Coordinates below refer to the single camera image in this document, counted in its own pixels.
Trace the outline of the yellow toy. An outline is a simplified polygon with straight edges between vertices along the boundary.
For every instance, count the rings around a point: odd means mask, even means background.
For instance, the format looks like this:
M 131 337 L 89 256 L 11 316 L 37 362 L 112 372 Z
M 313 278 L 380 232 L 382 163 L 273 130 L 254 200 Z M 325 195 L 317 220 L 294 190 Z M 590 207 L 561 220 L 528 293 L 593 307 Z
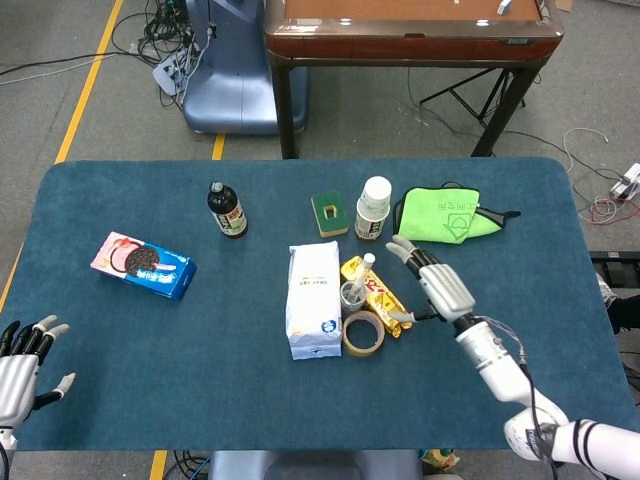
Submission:
M 419 459 L 425 475 L 447 473 L 460 461 L 452 449 L 420 450 Z

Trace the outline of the pale blue power strip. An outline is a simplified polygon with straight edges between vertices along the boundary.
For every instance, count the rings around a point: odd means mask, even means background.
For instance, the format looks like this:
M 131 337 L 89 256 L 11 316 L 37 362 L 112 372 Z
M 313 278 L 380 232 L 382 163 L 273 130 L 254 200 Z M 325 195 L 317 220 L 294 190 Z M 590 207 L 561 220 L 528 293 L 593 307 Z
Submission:
M 169 96 L 176 96 L 184 90 L 190 73 L 191 59 L 185 49 L 169 55 L 152 71 L 158 86 Z

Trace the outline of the blue felt table mat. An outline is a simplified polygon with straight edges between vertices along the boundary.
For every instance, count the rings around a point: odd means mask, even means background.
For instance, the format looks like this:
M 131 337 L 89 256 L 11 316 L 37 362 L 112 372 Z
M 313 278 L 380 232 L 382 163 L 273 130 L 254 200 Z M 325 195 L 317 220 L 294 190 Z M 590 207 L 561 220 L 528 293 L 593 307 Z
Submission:
M 502 448 L 517 406 L 498 402 L 438 320 L 367 358 L 295 361 L 285 333 L 289 248 L 320 236 L 311 197 L 353 208 L 364 182 L 395 197 L 456 182 L 500 232 L 432 246 L 525 345 L 536 387 L 571 418 L 640 430 L 563 167 L 553 159 L 75 161 L 43 177 L 0 330 L 54 314 L 70 327 L 39 373 L 59 402 L 33 413 L 25 450 Z M 226 237 L 212 181 L 248 221 Z M 111 232 L 189 256 L 180 300 L 90 267 Z

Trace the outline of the grey blue robot torso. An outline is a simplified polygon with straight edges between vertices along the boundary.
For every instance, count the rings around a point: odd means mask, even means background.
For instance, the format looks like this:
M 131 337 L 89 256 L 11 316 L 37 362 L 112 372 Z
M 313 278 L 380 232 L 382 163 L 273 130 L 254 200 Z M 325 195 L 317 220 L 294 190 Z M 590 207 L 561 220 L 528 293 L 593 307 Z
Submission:
M 214 451 L 207 480 L 423 480 L 414 450 Z

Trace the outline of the green yellow sponge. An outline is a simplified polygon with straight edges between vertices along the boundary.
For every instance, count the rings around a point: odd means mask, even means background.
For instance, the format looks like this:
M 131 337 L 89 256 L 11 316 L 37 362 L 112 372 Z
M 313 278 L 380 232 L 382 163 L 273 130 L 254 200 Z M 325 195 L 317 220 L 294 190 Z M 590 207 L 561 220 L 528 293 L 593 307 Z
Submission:
M 345 234 L 348 221 L 341 195 L 338 191 L 316 193 L 311 197 L 311 205 L 322 238 Z

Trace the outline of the yellow foil snack packet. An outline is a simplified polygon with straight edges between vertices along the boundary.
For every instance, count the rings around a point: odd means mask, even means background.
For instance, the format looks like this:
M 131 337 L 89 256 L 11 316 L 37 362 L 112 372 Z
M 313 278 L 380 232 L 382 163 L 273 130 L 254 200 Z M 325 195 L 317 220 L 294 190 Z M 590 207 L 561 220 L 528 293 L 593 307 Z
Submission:
M 373 268 L 365 276 L 364 287 L 366 296 L 362 308 L 375 313 L 389 335 L 398 339 L 404 330 L 412 328 L 410 323 L 401 323 L 391 317 L 391 313 L 406 314 L 407 310 Z

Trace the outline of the black metal frame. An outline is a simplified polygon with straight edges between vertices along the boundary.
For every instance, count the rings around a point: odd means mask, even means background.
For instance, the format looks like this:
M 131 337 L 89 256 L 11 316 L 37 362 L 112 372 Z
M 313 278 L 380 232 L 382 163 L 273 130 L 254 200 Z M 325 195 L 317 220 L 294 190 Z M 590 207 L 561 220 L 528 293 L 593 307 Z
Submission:
M 640 252 L 591 251 L 590 258 L 610 287 L 640 289 Z

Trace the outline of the beige tape roll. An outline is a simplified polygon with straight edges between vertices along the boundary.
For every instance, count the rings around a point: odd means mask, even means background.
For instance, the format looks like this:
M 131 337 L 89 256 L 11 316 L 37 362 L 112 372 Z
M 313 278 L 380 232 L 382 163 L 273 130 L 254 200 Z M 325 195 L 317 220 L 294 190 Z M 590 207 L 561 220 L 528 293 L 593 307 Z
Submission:
M 349 327 L 356 322 L 366 322 L 374 327 L 376 331 L 376 340 L 372 346 L 367 348 L 360 348 L 355 346 L 348 336 Z M 343 334 L 342 343 L 345 346 L 349 354 L 356 357 L 369 357 L 378 351 L 383 343 L 385 337 L 385 328 L 382 320 L 373 312 L 359 310 L 350 314 L 343 322 Z

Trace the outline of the white capped drink bottle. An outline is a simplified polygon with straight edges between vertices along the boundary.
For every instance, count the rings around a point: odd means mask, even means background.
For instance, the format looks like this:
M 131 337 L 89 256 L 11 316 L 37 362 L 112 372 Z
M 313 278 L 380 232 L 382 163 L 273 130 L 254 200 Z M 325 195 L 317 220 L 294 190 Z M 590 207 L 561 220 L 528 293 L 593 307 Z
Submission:
M 356 203 L 355 234 L 367 241 L 376 240 L 382 233 L 391 208 L 392 185 L 383 176 L 370 177 L 364 184 Z

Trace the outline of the blue cookie box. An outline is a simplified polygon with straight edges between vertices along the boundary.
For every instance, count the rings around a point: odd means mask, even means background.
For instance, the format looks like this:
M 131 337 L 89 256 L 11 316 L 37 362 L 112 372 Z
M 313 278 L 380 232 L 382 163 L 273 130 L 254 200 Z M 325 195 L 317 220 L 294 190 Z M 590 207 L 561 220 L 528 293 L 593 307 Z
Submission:
M 90 267 L 175 300 L 184 296 L 197 270 L 189 256 L 118 232 L 107 236 Z

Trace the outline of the clear tube with white cap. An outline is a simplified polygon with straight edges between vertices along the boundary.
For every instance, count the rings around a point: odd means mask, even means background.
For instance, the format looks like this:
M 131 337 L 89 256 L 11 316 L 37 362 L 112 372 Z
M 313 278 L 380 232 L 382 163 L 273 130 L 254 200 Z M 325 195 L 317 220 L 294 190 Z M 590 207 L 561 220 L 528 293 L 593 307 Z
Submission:
M 366 276 L 371 270 L 375 260 L 376 260 L 376 257 L 373 253 L 366 253 L 363 256 L 361 263 L 357 267 L 356 276 L 353 280 L 352 287 L 348 297 L 348 299 L 352 303 L 358 303 L 360 301 L 361 296 L 366 296 L 366 294 L 363 293 L 363 290 L 365 289 L 364 283 L 365 283 Z

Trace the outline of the white paper bag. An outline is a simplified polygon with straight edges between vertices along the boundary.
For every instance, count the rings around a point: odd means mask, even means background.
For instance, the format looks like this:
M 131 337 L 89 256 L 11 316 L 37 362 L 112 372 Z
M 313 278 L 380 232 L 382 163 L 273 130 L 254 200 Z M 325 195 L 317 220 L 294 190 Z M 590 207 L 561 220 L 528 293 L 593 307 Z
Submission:
M 342 354 L 339 246 L 336 241 L 291 246 L 286 336 L 295 360 Z

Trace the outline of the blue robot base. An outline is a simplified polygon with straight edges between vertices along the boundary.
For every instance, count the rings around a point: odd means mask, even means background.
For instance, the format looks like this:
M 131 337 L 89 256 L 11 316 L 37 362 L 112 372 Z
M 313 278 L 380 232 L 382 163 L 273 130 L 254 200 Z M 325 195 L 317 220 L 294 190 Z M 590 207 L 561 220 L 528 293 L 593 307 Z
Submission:
M 183 114 L 196 132 L 276 135 L 264 44 L 264 0 L 185 0 L 203 47 L 186 85 Z

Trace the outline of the brown mahjong table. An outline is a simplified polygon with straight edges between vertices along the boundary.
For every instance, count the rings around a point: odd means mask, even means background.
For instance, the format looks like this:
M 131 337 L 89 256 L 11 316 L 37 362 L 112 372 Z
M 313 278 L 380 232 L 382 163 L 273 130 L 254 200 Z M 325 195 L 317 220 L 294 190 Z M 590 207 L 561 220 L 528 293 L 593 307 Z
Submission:
M 488 156 L 564 37 L 555 0 L 264 0 L 281 154 L 297 155 L 297 67 L 484 68 L 512 80 L 472 152 Z

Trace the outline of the black tripod stand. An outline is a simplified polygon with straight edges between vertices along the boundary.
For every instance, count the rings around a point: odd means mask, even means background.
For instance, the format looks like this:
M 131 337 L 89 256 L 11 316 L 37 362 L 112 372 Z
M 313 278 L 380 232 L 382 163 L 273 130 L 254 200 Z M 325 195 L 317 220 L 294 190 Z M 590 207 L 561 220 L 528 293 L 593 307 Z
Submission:
M 474 108 L 459 92 L 462 87 L 465 87 L 472 82 L 486 77 L 494 72 L 497 72 L 497 78 L 488 94 L 481 108 L 477 110 Z M 515 78 L 513 71 L 508 69 L 487 68 L 481 70 L 479 73 L 470 75 L 440 91 L 437 91 L 427 97 L 421 98 L 417 105 L 419 107 L 425 106 L 428 102 L 431 102 L 442 96 L 449 95 L 457 103 L 459 103 L 470 115 L 474 118 L 482 127 L 488 125 L 489 118 L 497 111 L 502 101 L 506 98 L 507 89 L 511 84 L 511 81 Z

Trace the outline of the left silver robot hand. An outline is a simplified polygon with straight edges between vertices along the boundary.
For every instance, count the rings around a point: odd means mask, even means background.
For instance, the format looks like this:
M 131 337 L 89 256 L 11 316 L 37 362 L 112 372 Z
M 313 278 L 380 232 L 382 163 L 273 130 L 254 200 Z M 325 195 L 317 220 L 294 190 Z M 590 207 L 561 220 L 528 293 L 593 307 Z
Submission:
M 52 345 L 69 325 L 58 324 L 56 315 L 22 327 L 10 323 L 0 332 L 0 430 L 15 430 L 32 411 L 55 403 L 71 389 L 76 373 L 62 377 L 51 391 L 36 394 L 39 373 Z

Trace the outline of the white power strip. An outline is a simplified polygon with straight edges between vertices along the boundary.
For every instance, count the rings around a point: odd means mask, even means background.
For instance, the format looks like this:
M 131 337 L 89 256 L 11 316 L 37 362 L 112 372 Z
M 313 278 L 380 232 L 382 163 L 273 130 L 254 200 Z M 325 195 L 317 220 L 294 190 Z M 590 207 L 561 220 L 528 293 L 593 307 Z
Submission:
M 610 197 L 614 200 L 631 201 L 640 191 L 640 163 L 634 163 L 611 187 Z

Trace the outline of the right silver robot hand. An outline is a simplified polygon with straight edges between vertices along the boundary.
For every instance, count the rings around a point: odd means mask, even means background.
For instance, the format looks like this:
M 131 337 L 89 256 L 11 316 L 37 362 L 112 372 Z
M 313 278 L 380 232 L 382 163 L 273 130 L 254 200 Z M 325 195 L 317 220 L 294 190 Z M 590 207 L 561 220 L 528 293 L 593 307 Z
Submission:
M 450 265 L 397 234 L 385 247 L 411 271 L 432 309 L 432 313 L 396 315 L 399 322 L 415 323 L 435 316 L 451 324 L 474 322 L 475 299 Z

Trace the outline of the dark glass sauce bottle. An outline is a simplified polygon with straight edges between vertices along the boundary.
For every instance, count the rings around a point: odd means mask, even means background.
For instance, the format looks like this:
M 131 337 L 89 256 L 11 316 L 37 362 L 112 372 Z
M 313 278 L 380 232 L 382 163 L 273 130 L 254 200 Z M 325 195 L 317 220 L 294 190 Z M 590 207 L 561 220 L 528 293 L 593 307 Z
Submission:
M 221 181 L 212 181 L 207 194 L 207 206 L 226 237 L 239 238 L 246 234 L 247 217 L 234 189 Z

